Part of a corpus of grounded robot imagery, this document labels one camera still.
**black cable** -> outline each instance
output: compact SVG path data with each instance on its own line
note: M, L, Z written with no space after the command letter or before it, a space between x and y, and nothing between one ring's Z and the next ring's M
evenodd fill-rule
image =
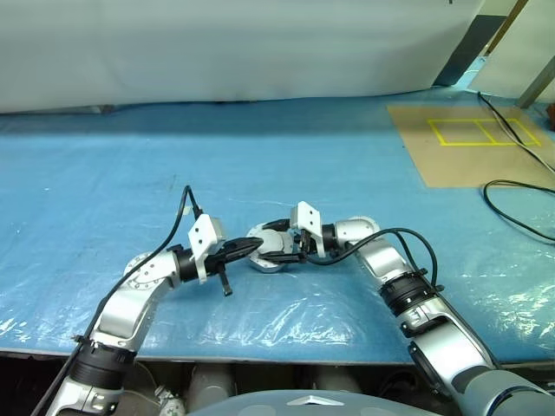
M548 192L548 193L552 193L555 194L555 189L550 189L550 188L544 188L543 186L536 186L536 185L531 185L531 184L525 184L524 182L517 182L514 180L507 180L507 179L495 179L492 180L490 182L488 182L487 184L484 185L484 189L483 189L483 195L484 195L484 201L486 202L487 206L489 206L493 211L495 211L497 214L499 214L501 217L507 219L508 221L524 228L525 230L530 231L532 234L535 234L537 236L540 236L542 238L545 238L549 241L555 241L555 237L552 236L547 236L546 234L544 234L543 232L540 232L534 228L532 228L530 225L524 224L523 222L519 221L516 218L511 217L510 215L504 213L502 210L500 210L497 206L495 206L492 202L492 200L489 198L489 195L487 194L487 189L491 186L491 185L505 185L505 186L520 186L523 188L529 188L529 189L536 189L538 191L542 191L542 192Z
M413 268L414 271L417 271L418 270L418 265L416 264L415 258L413 257L413 253L411 253L410 249L408 248L407 242L405 241L405 239L403 238L401 233L395 231L395 232L393 232L393 234L395 234L397 239L399 239L399 242L401 243L402 248L405 250L405 254L407 255L407 259L408 259L408 262L410 263L411 267Z
M401 232L405 232L407 234L411 234L415 236L424 244L424 246L428 250L428 253L432 260L432 278L430 279L430 284L432 285L432 287L435 288L435 285L437 283L437 257L435 256L434 249L432 248L430 243L426 240L426 238L424 238L418 232L410 230L409 228L386 228L384 230L380 230L370 236L363 238L358 243L350 246L347 250L343 251L341 254L339 254L339 256L331 258L330 260L319 260L314 257L306 256L306 261L309 263L317 264L319 266L330 266L332 264L341 262L348 256L354 254L358 249L363 247L365 244L368 244L369 242L376 240L380 236L383 236L385 234L394 234L397 236ZM404 241L404 239L401 239L401 244L403 245L403 249L406 248L406 250L408 250L407 243ZM409 262L411 262L411 265L413 265L415 260L413 259L412 254L409 254L409 253L410 251L408 251L407 257L409 259Z
M158 254L160 254L160 252L167 247L167 245L170 243L170 241L172 241L173 236L175 236L176 231L180 227L181 218L183 217L183 211L185 210L185 202L186 202L186 199L187 199L187 195L189 195L189 198L191 199L195 219L197 219L200 216L200 214L202 213L202 210L199 208L199 206L197 205L196 200L194 199L193 191L191 190L191 186L187 185L187 186L185 186L185 188L183 188L183 192L181 193L180 207L177 211L177 216L175 217L173 227L170 230L169 234L167 235L166 239L162 242L162 244L160 244L158 246L158 248L156 250L154 250L147 257L145 257L143 260L138 262L129 272L127 272L114 285L114 287L112 287L112 289L108 292L108 294L101 299L101 301L98 304L98 307L96 308L95 314L93 315L93 318L91 319L87 329L85 330L85 334L82 337L80 337L80 340L78 341L77 346L75 347L75 349L73 350L71 355L68 357L68 359L64 362L62 368L60 369L60 371L58 372L58 374L56 375L56 377L54 378L54 380L50 384L46 393L41 397L39 402L36 404L35 409L33 410L33 413L31 414L31 416L38 416L39 412L41 412L41 410L44 408L44 405L50 399L50 396L54 393L54 391L58 388L58 386L62 382L62 379L66 376L69 367L71 366L71 364L73 364L73 362L75 360L75 357L77 356L77 354L81 350L82 343L84 341L86 341L90 337L91 333L93 332L93 328L95 327L96 321L98 321L98 318L100 317L102 311L104 310L104 307L106 306L106 303L108 302L109 298L115 293L115 291L130 276L133 275L133 273L135 271L140 269L142 266L144 266L150 260L155 258Z
M552 170L555 170L555 168L554 168L553 166L549 165L547 162L542 162L542 161L540 160L540 158L539 158L536 154L530 152L530 151L526 148L525 143L524 143L524 142L522 141L522 139L519 137L519 135L517 134L517 132L514 131L513 127L511 127L511 125L510 125L509 122L506 120L506 118L503 116L503 114L501 114L501 113L497 110L497 108L495 108L495 107L493 106L493 104L492 104L490 101L488 101L488 100L486 99L486 97L484 97L484 95L482 95L482 93L481 93L480 91L478 92L478 98L480 98L482 101L484 101L484 102L487 104L487 106L490 107L490 109L491 109L494 113L497 114L497 116L499 117L499 119L501 120L501 122L509 129L509 131L513 134L514 138L523 146L522 148L523 148L524 150L526 150L526 152L527 152L530 156L532 156L533 158L535 158L539 163L542 163L542 165L543 165L543 163L545 163L545 164L548 165Z

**metal cylinder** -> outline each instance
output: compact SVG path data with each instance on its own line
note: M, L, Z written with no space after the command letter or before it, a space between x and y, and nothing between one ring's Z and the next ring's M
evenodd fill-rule
M186 395L187 412L195 412L235 394L235 380L230 365L197 364Z
M312 385L317 390L361 393L361 388L346 367L315 367Z

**plastic sheet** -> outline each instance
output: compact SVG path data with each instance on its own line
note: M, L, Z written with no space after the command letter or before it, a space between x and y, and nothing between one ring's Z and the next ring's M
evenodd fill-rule
M505 224L476 189L427 188L385 108L438 105L447 94L475 104L450 91L0 117L0 349L70 351L70 336L82 333L127 261L167 234L190 183L229 237L286 216L303 199L324 222L368 215L419 231L436 250L445 296L501 360L552 359L552 246ZM547 196L495 189L492 198L545 231L553 224ZM186 244L190 224L176 243ZM140 355L410 361L407 340L355 259L269 276L240 262L228 275L228 298L218 279L164 298Z

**tabletop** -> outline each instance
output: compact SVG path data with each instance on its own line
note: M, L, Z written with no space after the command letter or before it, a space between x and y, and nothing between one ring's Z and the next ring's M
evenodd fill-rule
M476 100L447 88L0 116L0 351L67 354L127 261L167 235L190 184L229 238L287 217L301 200L324 223L366 215L382 228L416 230L434 246L445 297L500 360L552 359L553 245L500 220L476 188L427 188L389 117L391 103ZM534 226L553 224L552 197L514 189L494 196ZM187 245L192 221L184 218L175 243ZM429 268L425 250L409 242ZM140 355L411 362L408 341L355 259L274 275L239 261L228 276L227 298L217 278L170 292Z

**robotic arm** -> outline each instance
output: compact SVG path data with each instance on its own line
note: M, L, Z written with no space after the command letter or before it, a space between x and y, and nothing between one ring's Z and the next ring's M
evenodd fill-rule
M555 400L550 394L500 369L485 344L441 296L442 287L435 286L436 270L429 283L424 278L427 271L415 267L409 251L407 262L382 237L388 233L399 237L402 231L413 233L431 250L414 231L380 231L371 218L322 224L320 213L301 202L291 210L291 218L259 224L249 232L250 237L264 240L249 260L257 269L272 273L287 263L337 263L354 250L409 338L408 351L416 366L435 391L452 397L468 416L553 414ZM331 260L312 256L325 257L326 253Z
M250 254L263 241L242 237L225 242L219 221L201 212L188 233L191 249L176 245L154 257L145 253L129 262L124 272L127 278L104 304L90 336L77 337L80 347L48 416L65 409L86 414L115 411L123 379L133 366L158 302L169 290L197 278L203 283L218 274L225 296L232 293L225 265Z

